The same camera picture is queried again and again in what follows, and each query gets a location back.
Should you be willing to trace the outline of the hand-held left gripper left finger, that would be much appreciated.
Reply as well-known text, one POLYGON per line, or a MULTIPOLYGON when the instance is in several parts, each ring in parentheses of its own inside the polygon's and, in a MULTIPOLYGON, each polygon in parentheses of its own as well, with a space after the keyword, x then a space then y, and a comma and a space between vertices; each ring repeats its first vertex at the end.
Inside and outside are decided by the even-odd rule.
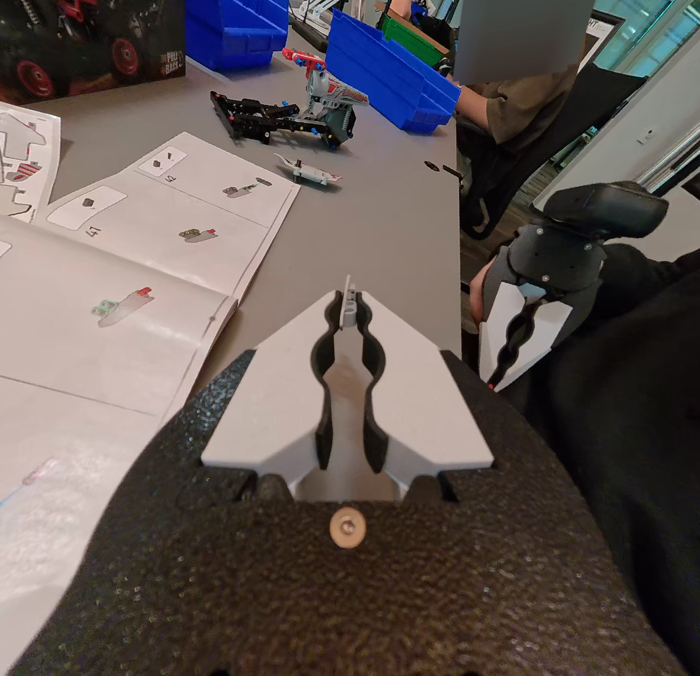
POLYGON ((342 292, 328 292, 262 341, 206 445, 207 467, 284 480, 292 497, 333 445, 324 376, 335 362, 342 292))

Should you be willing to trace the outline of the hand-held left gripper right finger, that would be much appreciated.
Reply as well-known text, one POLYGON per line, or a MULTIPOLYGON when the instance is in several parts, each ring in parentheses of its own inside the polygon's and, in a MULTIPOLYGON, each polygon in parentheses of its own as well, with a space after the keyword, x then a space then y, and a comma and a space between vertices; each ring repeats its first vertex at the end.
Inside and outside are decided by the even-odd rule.
POLYGON ((404 499, 419 477, 490 468, 494 461, 440 348, 361 292, 363 448, 404 499))

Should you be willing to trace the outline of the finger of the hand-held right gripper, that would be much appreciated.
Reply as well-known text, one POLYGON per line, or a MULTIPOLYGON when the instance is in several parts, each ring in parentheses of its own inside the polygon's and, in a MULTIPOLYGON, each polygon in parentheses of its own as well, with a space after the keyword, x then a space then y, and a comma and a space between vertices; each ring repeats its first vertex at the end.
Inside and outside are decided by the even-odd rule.
POLYGON ((491 379, 498 367, 498 356, 507 342, 507 328, 526 304, 520 288, 500 283, 488 317, 479 326, 479 377, 491 379))
POLYGON ((532 313, 523 314, 523 334, 514 337, 515 342, 509 345, 508 356, 499 356, 499 365, 505 365, 508 360, 512 360, 512 363, 501 368, 503 374, 494 373, 494 391, 496 392, 514 383, 549 354, 573 312, 573 307, 565 303, 543 303, 538 306, 531 304, 531 306, 532 313))

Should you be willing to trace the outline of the small grey toy brick piece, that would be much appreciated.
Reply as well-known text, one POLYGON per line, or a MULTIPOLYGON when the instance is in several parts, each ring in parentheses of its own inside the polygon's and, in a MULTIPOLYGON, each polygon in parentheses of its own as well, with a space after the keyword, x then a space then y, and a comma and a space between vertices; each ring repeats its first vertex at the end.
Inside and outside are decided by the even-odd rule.
POLYGON ((348 274, 343 290, 343 303, 339 314, 339 329, 347 330, 356 327, 361 292, 356 289, 351 275, 348 274))

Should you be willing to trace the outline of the person's right forearm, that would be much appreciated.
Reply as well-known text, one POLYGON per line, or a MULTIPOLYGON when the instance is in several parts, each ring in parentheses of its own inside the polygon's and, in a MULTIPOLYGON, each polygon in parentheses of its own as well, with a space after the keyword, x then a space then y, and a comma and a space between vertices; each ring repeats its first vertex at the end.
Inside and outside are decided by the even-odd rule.
POLYGON ((688 306, 699 302, 699 249, 673 261, 656 261, 624 243, 604 246, 606 259, 593 313, 613 318, 652 300, 688 306))

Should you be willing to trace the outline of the grey desk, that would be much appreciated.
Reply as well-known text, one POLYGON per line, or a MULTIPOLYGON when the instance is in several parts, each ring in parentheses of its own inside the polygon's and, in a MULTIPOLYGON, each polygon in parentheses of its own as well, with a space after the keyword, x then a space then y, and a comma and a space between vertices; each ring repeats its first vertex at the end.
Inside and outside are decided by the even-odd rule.
MULTIPOLYGON (((273 153, 344 178, 328 187, 292 181, 300 189, 293 206, 183 405, 243 350, 324 293, 341 288, 347 273, 439 345, 454 345, 459 320, 459 298, 452 292, 459 272, 456 188, 454 180, 424 164, 426 159, 453 161, 454 124, 416 136, 398 130, 374 109, 360 108, 354 139, 337 152, 304 135, 281 135, 266 147, 228 137, 209 100, 211 91, 303 105, 304 75, 279 59, 262 73, 229 79, 188 62, 184 78, 39 107, 61 117, 66 146, 53 202, 118 173, 181 133, 289 181, 273 153)), ((1 617, 19 622, 22 614, 32 614, 31 621, 41 622, 38 614, 51 612, 55 604, 26 604, 1 617)))

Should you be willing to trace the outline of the person's right hand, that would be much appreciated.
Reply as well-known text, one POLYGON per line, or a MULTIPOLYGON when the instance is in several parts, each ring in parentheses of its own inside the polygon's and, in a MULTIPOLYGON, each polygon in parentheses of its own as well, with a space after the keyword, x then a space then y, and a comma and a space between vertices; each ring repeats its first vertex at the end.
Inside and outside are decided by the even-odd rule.
POLYGON ((470 314, 472 321, 474 322, 476 328, 480 326, 483 320, 483 289, 484 281, 494 263, 495 258, 493 257, 488 263, 486 263, 476 274, 476 276, 470 281, 469 284, 469 302, 470 302, 470 314))

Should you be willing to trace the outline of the black office chair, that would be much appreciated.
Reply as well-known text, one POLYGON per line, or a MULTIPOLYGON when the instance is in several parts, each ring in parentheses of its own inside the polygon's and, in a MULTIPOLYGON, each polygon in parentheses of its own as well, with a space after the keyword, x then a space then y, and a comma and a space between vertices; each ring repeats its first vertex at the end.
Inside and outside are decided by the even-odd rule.
POLYGON ((488 238, 520 188, 552 156, 588 129, 602 129, 648 80, 586 64, 552 123, 519 149, 459 124, 458 148, 471 161, 470 187, 460 198, 460 229, 476 241, 488 238))

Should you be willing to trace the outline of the person's black hoodie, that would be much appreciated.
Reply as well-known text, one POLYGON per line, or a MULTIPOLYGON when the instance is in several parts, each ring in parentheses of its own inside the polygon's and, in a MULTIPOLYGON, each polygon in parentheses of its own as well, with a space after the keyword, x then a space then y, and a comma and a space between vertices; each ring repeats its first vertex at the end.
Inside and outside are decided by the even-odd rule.
POLYGON ((578 485, 662 640, 699 674, 699 302, 591 313, 502 396, 578 485))

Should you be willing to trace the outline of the building instruction booklet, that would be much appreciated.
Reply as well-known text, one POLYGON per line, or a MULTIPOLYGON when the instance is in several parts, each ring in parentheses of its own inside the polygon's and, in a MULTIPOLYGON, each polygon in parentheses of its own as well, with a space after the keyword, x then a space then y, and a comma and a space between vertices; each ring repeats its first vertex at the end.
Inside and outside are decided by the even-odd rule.
POLYGON ((1 613, 50 607, 188 397, 299 187, 181 133, 1 220, 1 613))

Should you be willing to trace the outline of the white winged toy brick piece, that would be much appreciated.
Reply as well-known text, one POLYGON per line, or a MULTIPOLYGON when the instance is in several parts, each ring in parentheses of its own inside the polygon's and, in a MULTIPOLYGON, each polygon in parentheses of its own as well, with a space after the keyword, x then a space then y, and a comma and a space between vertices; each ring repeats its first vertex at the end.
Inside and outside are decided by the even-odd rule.
POLYGON ((337 184, 338 181, 344 178, 341 175, 330 173, 309 164, 302 162, 300 159, 291 160, 279 153, 273 153, 278 164, 284 169, 284 173, 294 182, 305 182, 318 185, 320 187, 328 187, 329 185, 337 184))

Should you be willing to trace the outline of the blue plastic storage bin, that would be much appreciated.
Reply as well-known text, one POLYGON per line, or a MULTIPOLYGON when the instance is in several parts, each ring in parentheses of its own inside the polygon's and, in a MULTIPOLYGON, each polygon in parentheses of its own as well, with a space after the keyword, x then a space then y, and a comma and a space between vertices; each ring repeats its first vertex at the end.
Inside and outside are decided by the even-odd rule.
POLYGON ((326 67, 403 131, 432 134, 450 121, 460 95, 458 86, 400 44, 338 10, 332 15, 326 67))
POLYGON ((214 71, 266 66, 286 47, 289 0, 185 0, 186 56, 214 71))

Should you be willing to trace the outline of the green plastic bin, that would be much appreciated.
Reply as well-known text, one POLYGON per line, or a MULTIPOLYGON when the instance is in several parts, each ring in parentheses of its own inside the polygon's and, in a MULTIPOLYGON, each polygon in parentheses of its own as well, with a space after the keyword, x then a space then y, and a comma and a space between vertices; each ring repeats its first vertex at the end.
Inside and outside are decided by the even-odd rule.
POLYGON ((450 54, 449 48, 444 47, 391 9, 382 21, 381 32, 388 41, 396 42, 432 68, 450 54))

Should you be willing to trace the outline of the black toy brick chassis assembly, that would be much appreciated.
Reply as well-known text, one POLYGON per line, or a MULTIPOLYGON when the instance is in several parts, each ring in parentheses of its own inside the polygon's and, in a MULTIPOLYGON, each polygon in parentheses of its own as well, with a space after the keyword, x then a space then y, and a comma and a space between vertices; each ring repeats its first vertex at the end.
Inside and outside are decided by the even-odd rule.
POLYGON ((353 138, 355 106, 368 106, 369 98, 331 74, 316 55, 284 48, 283 57, 304 69, 308 103, 304 110, 286 102, 268 105, 253 99, 235 100, 211 92, 210 99, 230 138, 269 144, 277 131, 307 133, 320 138, 331 150, 353 138))

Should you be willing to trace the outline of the sticker sheet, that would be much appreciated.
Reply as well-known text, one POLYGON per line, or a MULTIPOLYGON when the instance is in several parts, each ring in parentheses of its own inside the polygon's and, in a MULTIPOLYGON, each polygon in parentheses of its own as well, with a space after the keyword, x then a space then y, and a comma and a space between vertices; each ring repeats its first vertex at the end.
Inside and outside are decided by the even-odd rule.
POLYGON ((1 102, 1 215, 27 224, 45 208, 59 167, 61 120, 1 102))

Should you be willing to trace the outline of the white metal stand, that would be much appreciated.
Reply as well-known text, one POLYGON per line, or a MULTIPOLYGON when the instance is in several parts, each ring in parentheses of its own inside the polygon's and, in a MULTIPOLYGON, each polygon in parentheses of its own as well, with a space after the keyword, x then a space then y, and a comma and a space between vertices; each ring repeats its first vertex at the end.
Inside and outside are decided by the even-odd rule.
POLYGON ((343 0, 303 0, 299 6, 290 5, 288 14, 304 22, 319 22, 323 13, 329 12, 341 1, 343 0))

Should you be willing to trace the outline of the toy truck cardboard box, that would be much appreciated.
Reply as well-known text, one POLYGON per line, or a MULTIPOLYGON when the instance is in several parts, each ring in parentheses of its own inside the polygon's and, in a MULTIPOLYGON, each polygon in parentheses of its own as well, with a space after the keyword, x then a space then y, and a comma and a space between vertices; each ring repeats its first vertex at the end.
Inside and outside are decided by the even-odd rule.
POLYGON ((1 0, 1 101, 182 77, 185 0, 1 0))

